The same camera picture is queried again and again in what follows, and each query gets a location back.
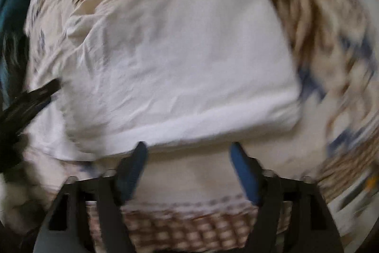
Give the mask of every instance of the teal fabric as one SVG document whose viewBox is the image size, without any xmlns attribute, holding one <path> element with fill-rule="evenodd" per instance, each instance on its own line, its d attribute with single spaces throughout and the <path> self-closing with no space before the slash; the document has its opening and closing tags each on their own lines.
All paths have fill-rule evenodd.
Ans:
<svg viewBox="0 0 379 253">
<path fill-rule="evenodd" d="M 0 87 L 3 110 L 21 93 L 29 54 L 23 31 L 30 0 L 0 0 Z"/>
</svg>

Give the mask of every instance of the white cloth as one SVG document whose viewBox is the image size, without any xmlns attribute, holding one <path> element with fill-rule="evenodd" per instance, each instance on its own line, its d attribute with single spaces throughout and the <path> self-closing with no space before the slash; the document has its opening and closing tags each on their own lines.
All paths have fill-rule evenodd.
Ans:
<svg viewBox="0 0 379 253">
<path fill-rule="evenodd" d="M 31 85 L 62 80 L 31 127 L 63 160 L 288 130 L 299 85 L 270 0 L 84 0 Z"/>
</svg>

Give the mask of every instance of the bedsheet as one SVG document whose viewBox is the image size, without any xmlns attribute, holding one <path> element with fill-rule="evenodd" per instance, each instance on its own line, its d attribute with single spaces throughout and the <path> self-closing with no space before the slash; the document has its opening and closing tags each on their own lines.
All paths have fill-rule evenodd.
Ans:
<svg viewBox="0 0 379 253">
<path fill-rule="evenodd" d="M 44 37 L 31 51 L 30 87 L 58 77 L 61 89 L 29 130 L 55 158 L 126 154 L 140 140 L 153 148 L 285 131 L 299 118 L 296 69 L 270 0 L 44 7 L 29 30 Z"/>
<path fill-rule="evenodd" d="M 27 29 L 35 42 L 40 33 L 30 27 L 43 19 L 44 1 L 32 0 L 29 11 Z M 287 134 L 240 141 L 250 156 L 282 177 L 314 177 L 329 202 L 363 173 L 378 150 L 378 46 L 373 25 L 359 0 L 272 3 L 298 66 L 303 115 Z M 59 161 L 31 147 L 25 157 L 36 164 L 52 195 L 69 175 L 96 177 L 119 161 Z M 89 207 L 100 248 L 95 206 Z M 217 143 L 152 153 L 135 198 L 123 213 L 139 250 L 209 250 L 243 246 L 257 208 L 247 202 L 238 184 L 227 143 Z M 285 225 L 284 215 L 279 229 Z"/>
</svg>

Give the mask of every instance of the patterned fabric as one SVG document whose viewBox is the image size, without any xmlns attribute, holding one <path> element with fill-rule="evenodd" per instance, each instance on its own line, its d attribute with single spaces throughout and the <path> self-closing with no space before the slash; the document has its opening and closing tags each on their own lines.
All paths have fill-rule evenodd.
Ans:
<svg viewBox="0 0 379 253">
<path fill-rule="evenodd" d="M 46 51 L 54 51 L 65 21 L 82 1 L 31 1 L 26 23 L 27 34 L 35 43 L 35 48 L 30 51 L 30 72 L 37 68 Z M 283 177 L 311 175 L 319 181 L 325 199 L 330 202 L 369 167 L 378 152 L 377 62 L 373 52 L 376 42 L 371 41 L 372 29 L 358 0 L 272 2 L 298 64 L 303 119 L 287 136 L 249 140 L 243 142 L 243 146 L 264 167 Z M 70 175 L 80 179 L 96 177 L 104 170 L 114 168 L 119 161 L 119 158 L 105 158 L 90 163 L 58 162 L 35 149 L 29 149 L 25 156 L 45 175 L 41 181 L 53 195 L 61 182 L 49 178 L 53 171 L 50 166 L 54 166 L 54 175 L 60 174 L 62 181 Z M 157 164 L 161 166 L 162 174 L 168 173 L 173 165 L 180 165 L 178 169 L 182 174 L 178 178 L 185 179 L 183 186 L 162 191 L 161 195 L 154 196 L 156 199 L 153 200 L 157 202 L 151 203 L 150 200 L 150 204 L 142 194 L 137 194 L 135 200 L 123 208 L 126 225 L 137 248 L 202 251 L 241 246 L 254 224 L 257 210 L 248 204 L 241 189 L 230 179 L 231 174 L 224 169 L 224 159 L 215 152 L 199 156 L 197 160 L 183 158 L 184 155 L 174 159 L 175 156 L 180 155 L 172 154 L 167 160 L 157 159 Z M 219 166 L 218 181 L 224 186 L 215 189 L 219 182 L 213 179 L 200 185 L 193 174 L 186 173 L 185 168 L 191 166 L 202 175 L 202 163 L 206 160 Z M 141 179 L 140 188 L 147 192 L 159 185 L 158 181 L 164 182 L 162 179 L 168 179 L 165 188 L 170 186 L 170 181 L 172 186 L 177 185 L 179 180 L 171 178 L 148 175 Z M 175 195 L 175 191 L 184 190 L 185 186 L 191 189 L 185 192 L 189 198 L 183 203 L 176 200 L 179 200 L 179 194 Z M 209 198 L 207 194 L 197 198 L 199 192 L 210 189 L 212 192 L 218 190 L 221 198 Z M 167 201 L 162 201 L 163 195 L 167 195 Z M 95 207 L 89 208 L 92 234 L 100 249 L 101 235 Z M 281 228 L 286 226 L 286 217 L 282 218 Z"/>
</svg>

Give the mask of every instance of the blue pattern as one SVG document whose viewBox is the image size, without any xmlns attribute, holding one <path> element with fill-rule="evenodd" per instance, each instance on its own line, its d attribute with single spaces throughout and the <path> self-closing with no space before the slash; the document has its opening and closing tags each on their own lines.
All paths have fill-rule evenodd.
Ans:
<svg viewBox="0 0 379 253">
<path fill-rule="evenodd" d="M 45 50 L 45 34 L 41 29 L 41 32 L 38 38 L 38 52 L 42 53 L 44 50 Z"/>
<path fill-rule="evenodd" d="M 92 178 L 96 178 L 99 176 L 99 172 L 97 171 L 94 163 L 91 161 L 81 162 L 79 171 L 82 173 L 87 173 Z"/>
<path fill-rule="evenodd" d="M 309 96 L 313 94 L 313 92 L 317 92 L 320 101 L 325 98 L 325 90 L 323 89 L 322 85 L 312 76 L 309 68 L 299 68 L 298 75 L 301 82 L 300 99 L 302 101 L 306 101 Z"/>
<path fill-rule="evenodd" d="M 346 149 L 350 148 L 354 139 L 349 129 L 343 130 L 332 142 L 327 145 L 328 156 L 334 156 L 336 151 L 343 145 Z"/>
<path fill-rule="evenodd" d="M 340 42 L 345 51 L 353 49 L 355 57 L 367 61 L 367 64 L 372 73 L 375 73 L 378 70 L 378 63 L 376 61 L 372 45 L 367 34 L 365 34 L 360 44 L 351 42 L 351 40 L 345 36 L 340 37 Z"/>
</svg>

